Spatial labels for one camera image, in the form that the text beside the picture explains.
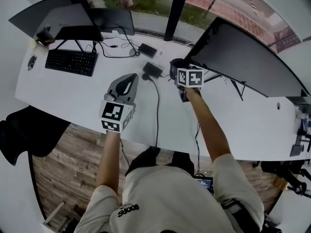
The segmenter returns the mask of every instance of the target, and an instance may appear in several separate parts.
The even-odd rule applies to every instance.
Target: white t-shirt
[[[240,201],[262,228],[263,204],[231,154],[213,163],[214,196],[186,171],[170,166],[135,169],[126,177],[123,205],[101,185],[75,233],[233,233],[220,203]]]

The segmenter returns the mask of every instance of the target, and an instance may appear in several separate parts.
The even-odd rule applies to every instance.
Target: power adapter
[[[149,62],[147,62],[147,64],[143,68],[143,71],[156,79],[158,79],[163,72],[160,68],[156,67],[155,65]]]

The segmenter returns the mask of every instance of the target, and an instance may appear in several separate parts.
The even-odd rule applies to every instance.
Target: wooden floor
[[[99,137],[98,132],[71,124],[48,156],[33,157],[36,185],[46,215],[48,216],[62,201],[66,203],[59,215],[50,223],[52,228],[56,229],[65,216],[79,220],[80,217],[74,211],[74,207],[77,206],[82,212],[86,209],[95,188],[96,171],[103,151],[102,147],[96,145]],[[130,162],[148,147],[125,140],[123,145]],[[170,163],[172,156],[172,151],[162,150],[157,163],[159,165]],[[191,160],[197,167],[197,156],[191,156]],[[259,193],[265,210],[268,210],[279,193],[279,190],[272,186],[275,176],[263,173],[260,167],[252,168],[253,162],[239,161],[239,163],[246,177]],[[126,162],[121,154],[120,168],[119,198],[121,199],[124,174],[127,171]],[[200,168],[201,173],[212,176],[210,158],[201,156]]]

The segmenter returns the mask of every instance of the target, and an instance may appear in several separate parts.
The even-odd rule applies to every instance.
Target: black office chair
[[[304,164],[304,160],[299,161],[263,161],[261,162],[261,169],[263,172],[274,173],[280,178],[284,178],[291,187],[290,190],[294,191],[296,194],[311,198],[309,190],[307,189],[307,184],[301,182],[297,179],[294,174],[302,175],[311,181],[310,173],[301,168]]]
[[[47,156],[69,124],[29,106],[0,122],[0,150],[14,166],[19,155],[25,151],[37,157]]]

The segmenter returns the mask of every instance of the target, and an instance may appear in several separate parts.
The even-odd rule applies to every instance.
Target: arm
[[[202,97],[192,88],[185,88],[185,90],[198,118],[207,150],[213,162],[215,199],[219,203],[230,199],[240,201],[262,229],[264,220],[262,201],[232,156],[224,132]]]
[[[185,88],[185,91],[199,121],[212,162],[221,155],[231,153],[225,133],[202,97],[192,88]]]
[[[118,194],[120,133],[108,131],[95,186],[106,185]]]
[[[111,214],[119,208],[120,134],[107,132],[105,146],[96,175],[96,189],[74,233],[111,232]]]

